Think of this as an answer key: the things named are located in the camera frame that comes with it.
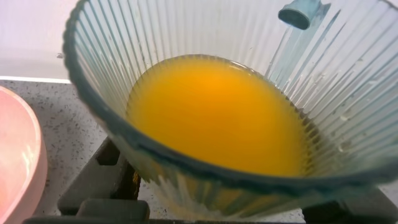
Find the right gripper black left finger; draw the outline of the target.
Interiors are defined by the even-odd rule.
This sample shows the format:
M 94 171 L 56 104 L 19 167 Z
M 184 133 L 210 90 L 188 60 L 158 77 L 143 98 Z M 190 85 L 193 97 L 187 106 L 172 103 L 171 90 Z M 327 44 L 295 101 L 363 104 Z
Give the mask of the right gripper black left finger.
M 138 200 L 141 178 L 106 138 L 58 200 L 60 215 L 32 217 L 25 224 L 144 223 L 150 209 Z

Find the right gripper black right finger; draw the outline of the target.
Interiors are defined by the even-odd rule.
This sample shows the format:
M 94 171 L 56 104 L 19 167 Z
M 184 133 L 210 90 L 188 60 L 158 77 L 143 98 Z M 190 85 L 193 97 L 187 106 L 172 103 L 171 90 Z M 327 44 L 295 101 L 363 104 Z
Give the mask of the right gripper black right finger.
M 374 188 L 363 195 L 302 209 L 306 223 L 396 224 L 397 206 Z

